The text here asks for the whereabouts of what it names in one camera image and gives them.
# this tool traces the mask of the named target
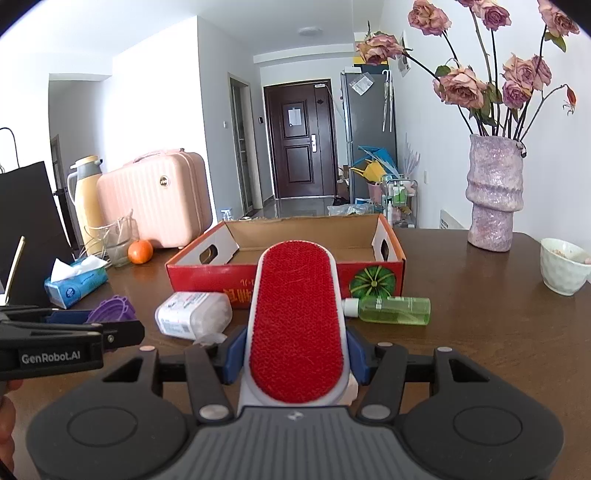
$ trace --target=thermos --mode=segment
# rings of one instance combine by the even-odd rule
[[[96,155],[81,158],[70,167],[76,171],[68,175],[68,193],[76,207],[82,240],[89,255],[98,254],[103,248],[101,242],[89,235],[87,228],[96,228],[105,224],[96,192],[96,182],[102,175],[100,170],[102,162]],[[74,179],[76,179],[76,188],[74,188]]]

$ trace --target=pink rose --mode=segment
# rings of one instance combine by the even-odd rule
[[[489,30],[496,32],[499,27],[511,25],[509,12],[500,7],[494,0],[478,0],[472,10],[477,17],[482,19],[484,26]]]
[[[445,102],[445,90],[443,90],[439,80],[433,79],[433,90],[435,90],[435,93],[441,99],[441,101]]]
[[[436,93],[448,105],[480,109],[484,106],[484,92],[488,85],[476,78],[470,68],[460,67],[439,79],[441,83]]]
[[[503,85],[503,103],[509,108],[521,110],[530,98],[531,90],[523,89],[517,82],[510,80]]]
[[[370,47],[367,43],[357,44],[357,51],[367,65],[380,65],[388,59],[386,49]]]
[[[505,79],[512,81],[522,89],[529,90],[530,93],[534,88],[535,68],[531,60],[521,60],[515,54],[503,65],[505,70]]]
[[[575,22],[573,22],[560,8],[554,6],[550,0],[538,0],[540,4],[540,13],[548,30],[555,37],[562,37],[569,33],[578,35],[581,31]]]
[[[370,47],[381,47],[385,50],[386,56],[391,59],[396,59],[400,55],[404,54],[404,47],[398,43],[394,35],[386,35],[380,33],[373,37],[365,40],[365,43]]]
[[[427,0],[415,0],[413,9],[408,14],[408,22],[411,27],[422,30],[423,35],[441,36],[452,26],[444,11]]]
[[[534,55],[531,59],[531,63],[534,66],[534,72],[537,72],[534,80],[534,89],[541,92],[544,85],[550,85],[550,82],[552,81],[552,72],[550,71],[548,64],[537,55]]]

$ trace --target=person's hand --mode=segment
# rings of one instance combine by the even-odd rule
[[[8,382],[7,392],[16,390],[22,385],[22,380],[10,380]],[[12,439],[12,431],[14,430],[14,423],[17,419],[17,411],[14,404],[8,397],[0,398],[0,460],[14,470],[14,461],[12,455],[14,454],[14,440]]]

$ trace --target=ceiling light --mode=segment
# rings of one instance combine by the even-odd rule
[[[304,27],[297,31],[302,37],[315,37],[322,33],[322,29],[319,27]]]

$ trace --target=white wall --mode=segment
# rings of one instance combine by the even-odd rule
[[[0,41],[0,127],[10,127],[17,139],[21,167],[39,161],[46,164],[51,188],[55,188],[48,122],[48,86],[51,75],[77,78],[111,73],[110,59],[78,54],[12,54]],[[0,132],[0,163],[15,169],[12,138]]]
[[[221,209],[231,208],[234,217],[239,218],[243,214],[243,207],[232,130],[230,75],[250,85],[261,196],[266,200],[273,195],[265,125],[258,123],[259,116],[265,117],[259,68],[254,65],[252,53],[243,47],[243,43],[201,17],[198,17],[197,32],[205,138],[209,147],[207,153],[213,195],[219,215]]]
[[[207,164],[196,17],[115,56],[103,88],[105,171],[173,148],[197,152]],[[209,169],[207,176],[213,208]]]
[[[469,11],[455,0],[437,0],[453,25],[449,37],[460,62],[471,64],[478,76],[488,74]],[[529,59],[540,48],[544,23],[534,1],[503,0],[511,13],[513,26],[502,27],[495,35],[499,68],[514,52]],[[435,69],[451,56],[443,38],[425,37],[407,22],[412,0],[385,0],[380,30],[397,37],[407,33],[407,46],[413,56]],[[485,44],[490,48],[490,33],[481,26]],[[568,53],[563,54],[545,43],[544,58],[554,78],[551,87],[569,83],[577,92],[579,104],[574,116],[567,118],[562,109],[566,94],[557,93],[544,105],[531,132],[525,139],[525,208],[515,214],[515,231],[536,239],[555,236],[591,249],[591,158],[588,137],[591,125],[591,40],[585,33],[567,39]],[[394,73],[398,119],[398,144],[404,137],[422,153],[420,167],[421,226],[437,228],[439,211],[445,208],[464,226],[471,223],[472,204],[465,198],[469,169],[470,141],[457,108],[442,104],[433,93],[432,78],[416,65],[402,78]],[[428,172],[428,185],[423,183]]]
[[[346,165],[347,134],[342,119],[343,102],[341,100],[340,73],[352,67],[352,57],[323,58],[300,60],[261,67],[263,87],[282,83],[306,82],[308,80],[330,79],[332,95],[335,99],[335,130],[338,165]]]
[[[65,83],[59,89],[56,83]],[[59,135],[64,175],[70,166],[89,155],[104,156],[102,126],[102,84],[75,80],[50,82],[49,133]]]

